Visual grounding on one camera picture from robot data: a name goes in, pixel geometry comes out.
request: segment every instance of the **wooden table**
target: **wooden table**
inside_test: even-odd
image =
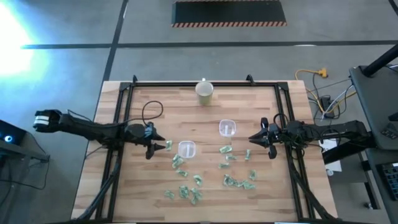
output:
[[[303,81],[288,83],[295,118],[312,123]],[[119,84],[104,83],[96,122],[113,121]],[[130,118],[140,118],[142,107],[150,100],[161,101],[164,105],[163,115],[153,122],[160,135],[174,142],[172,151],[157,151],[151,160],[146,160],[144,147],[125,145],[114,222],[297,221],[284,146],[277,144],[278,156],[270,160],[267,149],[248,141],[248,136],[260,130],[261,117],[272,121],[278,113],[273,88],[215,87],[211,106],[199,106],[191,87],[135,87]],[[145,114],[153,116],[159,111],[159,105],[153,104],[147,107]],[[232,138],[220,136],[218,124],[221,119],[236,122],[237,132]],[[196,156],[180,166],[189,172],[186,178],[176,174],[171,166],[178,143],[184,140],[194,141],[197,147]],[[218,149],[227,144],[232,145],[238,160],[231,162],[229,169],[219,169],[218,164],[225,162],[225,158]],[[97,142],[91,142],[88,152],[98,146]],[[251,149],[250,161],[244,160],[246,149]],[[105,157],[106,150],[100,149],[85,161],[72,218],[83,213],[98,193]],[[337,217],[319,148],[308,147],[304,160],[312,192],[328,212]],[[255,190],[223,185],[224,174],[245,180],[251,169],[257,170],[257,180],[252,182],[256,185]],[[195,174],[203,177],[203,186],[199,187],[203,200],[192,205],[178,196],[178,187],[197,187],[193,181]],[[174,192],[175,199],[165,198],[165,190]],[[303,194],[300,198],[306,210]],[[106,200],[103,215],[108,210],[107,204]]]

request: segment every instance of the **paper cup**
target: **paper cup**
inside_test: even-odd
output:
[[[207,82],[204,78],[195,87],[195,91],[198,95],[199,104],[209,105],[211,102],[211,96],[213,95],[213,84]]]

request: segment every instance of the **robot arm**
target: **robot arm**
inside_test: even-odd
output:
[[[305,124],[301,121],[290,121],[287,127],[281,129],[277,124],[268,123],[267,118],[261,118],[261,130],[250,136],[249,141],[265,148],[269,148],[269,158],[275,159],[277,155],[274,143],[291,144],[292,147],[307,147],[307,143],[332,138],[348,138],[357,140],[368,138],[369,133],[360,121],[350,121],[344,124],[317,126]]]
[[[147,125],[117,123],[99,124],[85,119],[76,118],[70,114],[63,114],[59,110],[36,111],[33,127],[41,133],[66,133],[83,136],[90,141],[97,140],[102,145],[113,147],[120,142],[130,142],[135,145],[147,147],[146,159],[150,159],[155,151],[164,149],[165,146],[153,144],[153,140],[164,141],[157,134],[152,122]]]

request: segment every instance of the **gray floor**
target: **gray floor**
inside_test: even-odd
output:
[[[173,29],[171,0],[130,0],[120,43],[394,40],[398,16],[387,0],[283,0],[287,27]],[[92,118],[103,80],[109,49],[18,50],[20,44],[109,44],[122,0],[0,1],[0,17],[9,24],[0,36],[0,119],[35,134],[51,155],[45,190],[21,187],[10,223],[48,223],[68,220],[83,165],[87,141],[64,133],[40,134],[32,129],[34,113],[42,109],[71,109]],[[213,47],[118,49],[110,80],[290,80],[298,69],[328,69],[317,77],[325,86],[348,77],[348,69],[366,65],[390,45],[324,47]],[[308,88],[311,74],[300,75]],[[320,90],[336,97],[351,83]],[[366,122],[356,96],[334,123]],[[35,172],[25,180],[42,184]],[[363,185],[334,184],[340,218],[388,223],[384,210],[367,210]]]

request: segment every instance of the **crumpled plastic wrapper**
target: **crumpled plastic wrapper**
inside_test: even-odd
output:
[[[171,192],[171,190],[166,190],[166,191],[164,192],[164,196],[165,196],[165,197],[168,197],[169,199],[174,200],[174,193]]]
[[[220,148],[220,153],[224,154],[232,151],[232,146],[223,146]]]
[[[232,154],[227,154],[225,155],[225,160],[230,161],[230,160],[236,160],[236,156]]]
[[[191,204],[192,205],[196,205],[197,202],[202,199],[202,194],[196,188],[192,188],[191,192],[192,192],[192,195],[193,195],[193,197],[191,199]]]
[[[239,183],[237,180],[235,180],[228,174],[224,175],[224,185],[225,186],[242,187],[242,183]]]
[[[189,198],[189,189],[185,185],[181,185],[179,189],[180,197],[181,198]]]
[[[253,181],[257,178],[257,172],[256,172],[256,170],[250,170],[249,178],[250,178],[251,180],[253,180]]]
[[[183,176],[183,177],[187,177],[187,175],[188,175],[188,172],[187,172],[187,171],[181,170],[181,169],[179,169],[179,168],[178,168],[175,172],[178,173],[178,174],[180,174],[180,175]]]
[[[242,182],[243,188],[245,190],[249,190],[249,189],[256,189],[256,186],[254,184],[250,184],[247,180],[244,180]]]
[[[246,150],[246,156],[244,157],[244,160],[250,160],[250,149]]]
[[[173,145],[173,141],[171,141],[171,140],[166,141],[166,151],[171,151],[172,145]]]
[[[199,175],[194,175],[193,179],[195,180],[195,182],[197,183],[197,185],[199,187],[201,187],[201,185],[203,184],[203,179],[199,176]]]
[[[225,168],[228,168],[229,167],[229,163],[227,162],[227,163],[224,163],[224,164],[219,164],[218,165],[218,168],[219,169],[225,169]]]
[[[179,156],[178,154],[176,154],[176,155],[173,157],[172,162],[176,162],[179,158],[181,158],[181,156]]]
[[[177,168],[178,166],[180,166],[181,164],[184,163],[184,160],[178,155],[176,154],[172,160],[173,164],[172,167],[173,169]]]

